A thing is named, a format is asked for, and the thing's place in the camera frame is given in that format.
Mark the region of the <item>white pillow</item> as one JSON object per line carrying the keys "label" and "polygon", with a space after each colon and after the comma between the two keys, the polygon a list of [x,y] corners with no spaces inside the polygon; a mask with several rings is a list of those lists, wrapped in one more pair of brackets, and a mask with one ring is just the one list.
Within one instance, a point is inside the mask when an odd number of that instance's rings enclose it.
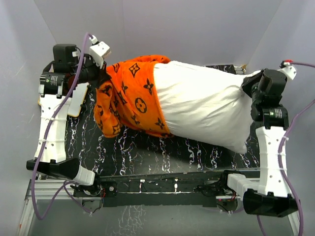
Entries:
{"label": "white pillow", "polygon": [[249,77],[179,61],[156,64],[155,87],[170,133],[245,154],[252,100],[241,85]]}

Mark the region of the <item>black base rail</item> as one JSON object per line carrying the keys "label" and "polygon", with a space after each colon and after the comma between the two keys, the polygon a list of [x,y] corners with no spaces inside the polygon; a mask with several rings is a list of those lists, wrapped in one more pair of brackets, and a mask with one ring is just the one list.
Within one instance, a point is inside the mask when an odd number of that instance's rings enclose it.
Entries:
{"label": "black base rail", "polygon": [[223,188],[221,174],[223,171],[107,176],[97,179],[94,186],[75,187],[74,195],[88,198],[87,191],[92,190],[91,197],[103,207],[235,204],[239,196]]}

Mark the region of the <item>white board with wooden frame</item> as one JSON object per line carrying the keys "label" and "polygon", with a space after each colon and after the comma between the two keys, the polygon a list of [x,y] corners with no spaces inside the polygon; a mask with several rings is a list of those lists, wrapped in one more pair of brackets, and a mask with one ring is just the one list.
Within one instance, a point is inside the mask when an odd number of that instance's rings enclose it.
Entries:
{"label": "white board with wooden frame", "polygon": [[[81,105],[85,100],[85,96],[88,90],[88,83],[78,84],[77,87],[72,92],[70,98],[63,104],[62,108],[59,110],[56,118],[64,116],[66,117],[66,112],[68,116],[78,117],[81,111]],[[41,106],[42,111],[48,112],[49,115],[53,115],[57,108],[61,105],[65,96],[57,98],[56,95],[46,94],[44,97],[40,97],[38,104]]]}

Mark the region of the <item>aluminium frame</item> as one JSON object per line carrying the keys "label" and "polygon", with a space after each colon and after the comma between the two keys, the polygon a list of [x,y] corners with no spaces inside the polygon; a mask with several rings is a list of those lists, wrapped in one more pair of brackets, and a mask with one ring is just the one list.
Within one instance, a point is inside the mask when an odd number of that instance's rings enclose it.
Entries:
{"label": "aluminium frame", "polygon": [[[285,135],[283,136],[282,140],[281,140],[281,143],[283,145],[283,147],[285,148],[285,144],[288,140],[288,136],[294,126],[295,122],[294,121],[289,121],[289,128],[288,128],[288,131],[286,131]],[[243,173],[250,181],[252,182],[258,182],[258,180],[254,180],[253,178],[250,177],[250,173],[249,172],[245,172],[245,171],[242,171],[241,173]],[[30,181],[30,186],[29,186],[29,191],[30,191],[30,194],[29,194],[29,198],[32,200],[32,203],[35,204],[36,203],[36,196],[35,196],[35,191],[36,189],[39,188],[39,180],[37,180],[37,175],[42,175],[42,174],[34,174],[33,171],[32,171],[32,178],[31,178],[31,181]],[[303,212],[302,212],[302,207],[301,207],[301,203],[300,203],[300,200],[294,190],[294,188],[292,187],[292,184],[290,183],[288,177],[287,177],[287,173],[286,171],[282,173],[283,177],[285,178],[289,188],[291,189],[291,192],[296,200],[296,203],[297,203],[297,206],[298,206],[298,210],[292,214],[289,214],[289,215],[296,215],[297,216],[297,219],[299,221],[299,228],[298,228],[298,234],[299,235],[302,235],[303,234],[303,229],[304,229],[304,218],[303,218]],[[94,186],[95,183],[96,183],[96,180],[99,179],[100,176],[98,176],[96,173],[95,173],[95,178],[94,178],[94,184],[91,185],[91,186]],[[77,184],[77,183],[74,183],[72,181],[68,181],[68,180],[64,180],[64,179],[59,179],[59,178],[55,178],[57,182],[60,182],[61,183],[61,187],[60,187],[60,190],[64,191],[64,192],[68,192],[70,189],[73,189],[75,187],[78,187],[78,186],[85,186],[85,185],[80,185],[80,184]],[[93,194],[93,191],[92,190],[88,190],[87,192],[90,192],[90,194]]]}

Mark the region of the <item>orange patterned plush pillowcase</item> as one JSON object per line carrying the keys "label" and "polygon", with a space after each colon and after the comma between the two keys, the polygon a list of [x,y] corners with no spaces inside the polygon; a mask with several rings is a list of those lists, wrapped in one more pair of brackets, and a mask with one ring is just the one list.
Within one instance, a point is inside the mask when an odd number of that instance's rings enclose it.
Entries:
{"label": "orange patterned plush pillowcase", "polygon": [[172,137],[164,119],[154,67],[167,64],[163,55],[140,56],[107,67],[96,89],[94,119],[107,138],[119,135],[122,126],[156,137]]}

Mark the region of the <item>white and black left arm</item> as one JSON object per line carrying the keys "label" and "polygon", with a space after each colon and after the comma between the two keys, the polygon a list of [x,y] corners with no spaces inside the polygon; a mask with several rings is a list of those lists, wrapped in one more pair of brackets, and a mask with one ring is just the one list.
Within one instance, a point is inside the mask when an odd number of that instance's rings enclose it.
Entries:
{"label": "white and black left arm", "polygon": [[84,100],[73,95],[71,86],[79,83],[98,87],[99,73],[106,67],[104,59],[110,48],[104,42],[93,43],[88,53],[83,54],[82,66],[78,53],[75,44],[56,44],[53,61],[40,75],[40,134],[34,159],[27,161],[26,168],[34,174],[84,185],[89,195],[97,196],[102,185],[95,180],[95,173],[82,167],[78,158],[66,157],[65,131],[68,115],[79,114]]}

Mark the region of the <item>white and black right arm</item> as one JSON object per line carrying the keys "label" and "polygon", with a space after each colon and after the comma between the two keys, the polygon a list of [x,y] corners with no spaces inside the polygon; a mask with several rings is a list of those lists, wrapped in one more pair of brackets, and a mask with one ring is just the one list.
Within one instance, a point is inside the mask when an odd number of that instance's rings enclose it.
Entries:
{"label": "white and black right arm", "polygon": [[247,214],[285,217],[298,210],[282,173],[285,148],[281,140],[289,128],[287,109],[280,104],[288,76],[281,70],[264,69],[247,77],[243,91],[252,99],[251,117],[258,138],[260,176],[250,181],[239,171],[224,171],[219,183],[225,195],[240,196]]}

